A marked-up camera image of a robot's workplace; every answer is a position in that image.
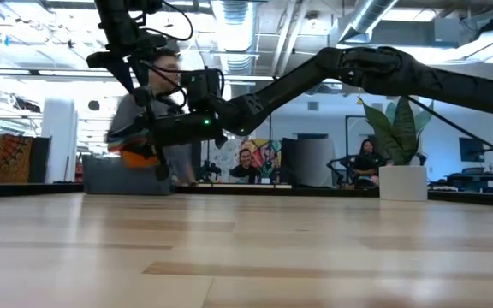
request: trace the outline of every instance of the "colorful mural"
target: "colorful mural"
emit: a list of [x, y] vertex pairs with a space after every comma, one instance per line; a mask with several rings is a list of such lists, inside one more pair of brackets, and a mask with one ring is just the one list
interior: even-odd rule
[[243, 141], [241, 149], [248, 149], [252, 153], [253, 167], [260, 168], [268, 161], [272, 168], [281, 167], [281, 141], [250, 139]]

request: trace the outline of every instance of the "orange object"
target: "orange object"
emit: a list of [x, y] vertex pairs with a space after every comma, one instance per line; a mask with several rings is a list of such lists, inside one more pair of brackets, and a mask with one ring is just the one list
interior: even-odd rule
[[159, 165], [157, 157], [145, 158], [144, 156], [131, 151], [121, 151], [121, 157], [127, 168], [148, 168]]

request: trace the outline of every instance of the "white pot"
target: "white pot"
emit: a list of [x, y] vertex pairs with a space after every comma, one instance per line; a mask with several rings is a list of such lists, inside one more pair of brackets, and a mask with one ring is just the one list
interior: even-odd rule
[[385, 166], [379, 171], [381, 200], [427, 201], [424, 166]]

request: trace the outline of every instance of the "wooden table surface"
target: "wooden table surface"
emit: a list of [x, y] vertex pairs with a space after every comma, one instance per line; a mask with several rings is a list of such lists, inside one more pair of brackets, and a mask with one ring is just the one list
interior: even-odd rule
[[493, 207], [0, 198], [1, 308], [492, 308]]

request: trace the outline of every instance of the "man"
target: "man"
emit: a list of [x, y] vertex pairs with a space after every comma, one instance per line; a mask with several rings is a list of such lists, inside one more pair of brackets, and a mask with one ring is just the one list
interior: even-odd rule
[[[158, 49], [151, 60], [158, 68], [168, 70], [179, 69], [178, 56], [170, 49]], [[151, 102], [151, 107], [155, 116], [166, 116], [176, 112], [182, 112], [174, 102], [165, 97], [165, 95], [168, 95], [175, 90], [176, 85], [180, 84], [179, 73], [159, 71], [158, 74], [150, 71], [149, 82], [154, 97], [162, 97], [154, 99]], [[111, 123], [110, 131], [117, 131], [131, 125], [134, 118], [140, 112], [140, 107], [134, 102], [134, 98], [130, 94], [126, 95], [122, 98], [117, 107], [116, 116]], [[195, 175], [191, 164], [191, 146], [174, 145], [166, 147], [163, 150], [172, 167], [171, 171], [178, 176], [180, 182], [183, 184], [193, 184], [195, 182]]]
[[239, 163], [238, 166], [229, 171], [229, 175], [234, 178], [246, 178], [248, 184], [255, 184], [256, 177], [260, 176], [260, 172], [257, 168], [252, 166], [252, 154], [250, 150], [242, 149], [239, 151]]

